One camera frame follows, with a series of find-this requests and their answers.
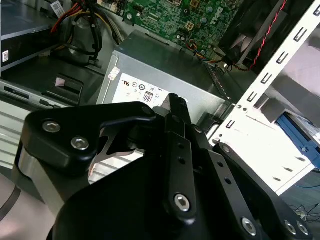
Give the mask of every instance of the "screw hole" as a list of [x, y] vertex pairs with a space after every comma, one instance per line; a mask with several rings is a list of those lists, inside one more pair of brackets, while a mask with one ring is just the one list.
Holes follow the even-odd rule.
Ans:
[[182, 157], [179, 157], [178, 160], [179, 160], [179, 162], [180, 162], [181, 164], [183, 164], [183, 165], [186, 164], [186, 161], [185, 161]]
[[179, 147], [180, 149], [185, 149], [185, 147], [184, 147], [181, 143], [178, 143], [178, 147]]
[[274, 180], [278, 181], [278, 182], [281, 182], [281, 179], [280, 178], [277, 178], [277, 177], [272, 177]]
[[229, 185], [232, 184], [232, 182], [231, 182], [231, 180], [230, 180], [229, 178], [226, 177], [224, 180], [225, 180], [225, 182], [226, 182], [227, 184], [229, 184]]

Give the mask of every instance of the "yellow wire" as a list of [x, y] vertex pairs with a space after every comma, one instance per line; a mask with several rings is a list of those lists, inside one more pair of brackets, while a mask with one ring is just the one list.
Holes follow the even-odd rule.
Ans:
[[73, 17], [73, 16], [76, 16], [76, 15], [78, 15], [78, 14], [86, 14], [86, 13], [87, 13], [87, 12], [83, 12], [82, 10], [80, 10], [80, 11], [76, 12], [75, 14], [70, 15], [69, 18], [70, 18], [70, 17]]
[[111, 30], [110, 25], [98, 13], [95, 13], [95, 15], [98, 16], [98, 18], [100, 18], [102, 22], [104, 22], [104, 24]]
[[[71, 42], [72, 36], [73, 36], [73, 35], [71, 35], [71, 36], [69, 37], [69, 39], [68, 39], [68, 41], [67, 41], [68, 44]], [[62, 50], [62, 49], [64, 49], [64, 48], [65, 48], [65, 46], [61, 45], [61, 46], [58, 46], [57, 48], [55, 48], [54, 50], [57, 51], [57, 50]]]

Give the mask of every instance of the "cable bundle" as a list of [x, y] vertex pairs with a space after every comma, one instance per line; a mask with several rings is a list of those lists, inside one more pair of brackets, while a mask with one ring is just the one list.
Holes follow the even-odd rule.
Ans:
[[193, 52], [198, 59], [200, 59], [201, 61], [204, 61], [206, 63], [220, 63], [222, 60], [219, 60], [219, 61], [216, 61], [216, 60], [210, 60], [210, 59], [207, 59], [206, 57], [204, 57], [199, 51], [198, 51], [198, 47], [197, 47], [197, 44], [196, 42], [193, 40], [193, 39], [190, 39], [189, 40], [189, 43], [186, 43], [185, 44], [186, 47], [191, 51]]
[[[112, 38], [114, 39], [114, 42], [117, 45], [119, 45], [124, 40], [123, 36], [120, 33], [120, 30], [118, 29], [118, 26], [111, 19], [108, 18], [107, 14], [99, 8], [99, 5], [94, 4], [90, 0], [76, 0], [76, 2], [74, 2], [74, 5], [57, 20], [57, 22], [54, 24], [54, 26], [51, 29], [51, 33], [56, 32], [59, 25], [65, 19], [70, 17], [75, 17], [75, 19], [72, 22], [72, 27], [71, 27], [68, 41], [62, 42], [61, 46], [56, 48], [55, 50], [57, 51], [57, 50], [62, 50], [64, 48], [69, 48], [83, 55], [90, 56], [90, 58], [89, 58], [89, 61], [86, 63], [79, 63], [71, 60], [68, 60], [67, 62], [72, 62], [73, 64], [80, 65], [80, 66], [87, 66], [90, 64], [90, 62], [92, 61], [94, 62], [98, 58], [99, 52], [101, 51], [103, 46], [103, 39], [102, 39], [102, 34], [101, 34], [100, 26], [98, 24], [97, 19], [100, 19], [111, 31]], [[91, 33], [94, 40], [94, 45], [93, 45], [94, 52], [90, 52], [80, 47], [72, 45], [74, 35], [75, 35], [75, 26], [77, 25], [77, 21], [80, 18], [86, 19], [90, 25]]]

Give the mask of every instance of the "dell logo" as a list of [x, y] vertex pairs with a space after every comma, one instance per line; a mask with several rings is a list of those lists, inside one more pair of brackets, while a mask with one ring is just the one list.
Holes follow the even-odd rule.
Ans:
[[220, 18], [220, 14], [224, 11], [222, 7], [219, 7], [217, 12], [214, 15], [214, 18], [212, 18], [210, 24], [216, 25], [218, 18]]

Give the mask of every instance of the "gray floor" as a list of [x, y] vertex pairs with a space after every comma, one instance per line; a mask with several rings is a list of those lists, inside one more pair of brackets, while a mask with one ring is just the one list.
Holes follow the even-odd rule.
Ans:
[[[310, 172], [303, 179], [297, 182], [298, 186], [312, 187], [320, 185], [320, 173]], [[292, 186], [281, 195], [281, 198], [289, 205], [296, 206], [296, 208], [303, 205], [306, 211], [310, 211], [315, 205], [320, 204], [320, 187], [316, 188], [299, 188]], [[320, 205], [317, 206], [310, 214], [320, 213]], [[308, 217], [309, 220], [316, 220], [320, 218], [320, 214]], [[320, 219], [319, 222], [308, 223], [311, 227], [315, 239], [320, 240]]]
[[[5, 176], [7, 179], [12, 180], [12, 170], [3, 166], [0, 166], [0, 174], [2, 174], [3, 176]], [[22, 190], [24, 190], [25, 192], [27, 192], [28, 194], [30, 194], [31, 196], [35, 197], [36, 199], [42, 201], [42, 198], [40, 196], [40, 194], [38, 193], [35, 185], [33, 184], [33, 182], [31, 180], [20, 180], [18, 183], [16, 183], [16, 185], [21, 188]]]

